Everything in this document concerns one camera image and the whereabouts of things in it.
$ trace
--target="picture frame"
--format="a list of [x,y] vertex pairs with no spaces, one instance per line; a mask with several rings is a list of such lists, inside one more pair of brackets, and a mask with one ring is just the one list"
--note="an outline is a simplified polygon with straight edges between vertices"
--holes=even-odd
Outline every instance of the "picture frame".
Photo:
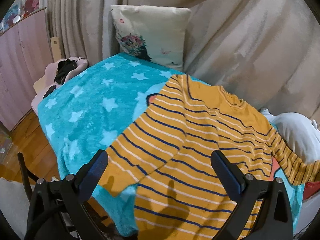
[[43,0],[22,0],[21,1],[21,17],[25,18],[29,14],[41,9]]
[[17,16],[17,15],[21,15],[21,8],[20,8],[20,2],[13,4],[10,9],[7,11],[7,13],[5,14],[4,18],[3,18],[3,31],[7,30],[10,26],[12,26],[13,23],[13,19]]

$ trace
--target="cabinet door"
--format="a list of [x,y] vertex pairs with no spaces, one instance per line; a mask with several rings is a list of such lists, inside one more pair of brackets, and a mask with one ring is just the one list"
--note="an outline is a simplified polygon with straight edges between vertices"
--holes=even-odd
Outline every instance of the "cabinet door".
[[17,25],[0,37],[0,66],[0,73],[13,101],[26,114],[31,109],[36,92],[22,54]]
[[19,38],[24,59],[33,82],[44,76],[44,70],[53,62],[47,35],[45,11],[41,10],[18,23]]
[[0,121],[10,131],[23,116],[0,74]]

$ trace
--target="wooden floor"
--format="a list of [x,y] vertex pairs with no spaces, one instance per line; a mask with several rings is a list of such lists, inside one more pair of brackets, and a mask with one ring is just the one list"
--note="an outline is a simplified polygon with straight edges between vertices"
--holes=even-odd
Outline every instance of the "wooden floor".
[[[45,137],[37,115],[31,111],[13,130],[13,146],[0,164],[0,178],[22,182],[17,153],[22,152],[26,167],[36,176],[51,181],[52,176],[60,179],[57,158]],[[106,215],[104,209],[93,199],[89,200],[100,216]]]

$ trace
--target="blue gripper pad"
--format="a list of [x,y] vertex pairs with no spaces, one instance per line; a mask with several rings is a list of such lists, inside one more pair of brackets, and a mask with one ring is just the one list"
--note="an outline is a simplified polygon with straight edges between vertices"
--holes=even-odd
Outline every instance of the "blue gripper pad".
[[99,150],[88,164],[90,168],[79,184],[78,200],[82,203],[87,201],[97,186],[104,170],[108,166],[108,154]]
[[229,198],[232,201],[238,202],[245,188],[245,181],[241,170],[236,165],[230,163],[220,150],[212,152],[211,166]]

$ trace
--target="black phone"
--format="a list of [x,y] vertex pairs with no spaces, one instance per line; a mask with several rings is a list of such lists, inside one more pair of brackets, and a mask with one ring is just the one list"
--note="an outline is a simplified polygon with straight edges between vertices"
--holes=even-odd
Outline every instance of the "black phone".
[[46,94],[43,96],[43,98],[46,98],[48,95],[50,95],[56,89],[56,87],[57,86],[51,86],[46,92]]

